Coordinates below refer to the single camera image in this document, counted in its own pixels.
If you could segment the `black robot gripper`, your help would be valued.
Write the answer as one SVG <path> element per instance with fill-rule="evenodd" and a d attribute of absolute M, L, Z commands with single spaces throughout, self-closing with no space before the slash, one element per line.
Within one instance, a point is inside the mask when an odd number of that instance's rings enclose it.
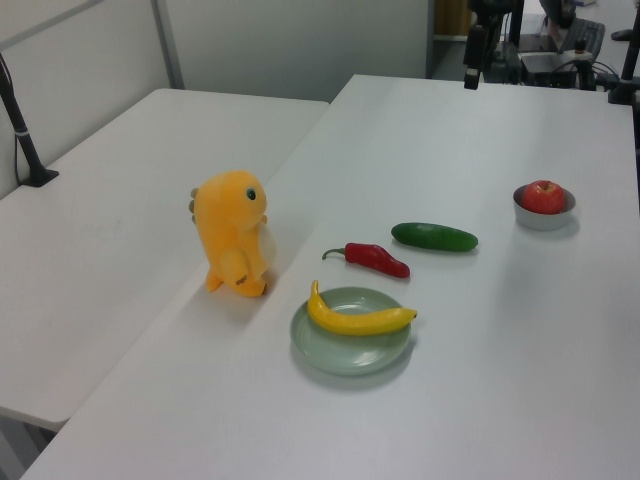
<path fill-rule="evenodd" d="M 486 28 L 501 23 L 504 16 L 503 0 L 468 0 L 468 9 L 475 16 L 473 27 L 467 36 L 463 64 L 466 66 L 464 88 L 476 90 L 479 85 L 484 58 Z M 496 27 L 491 34 L 490 63 L 497 63 L 501 58 L 501 27 Z"/>

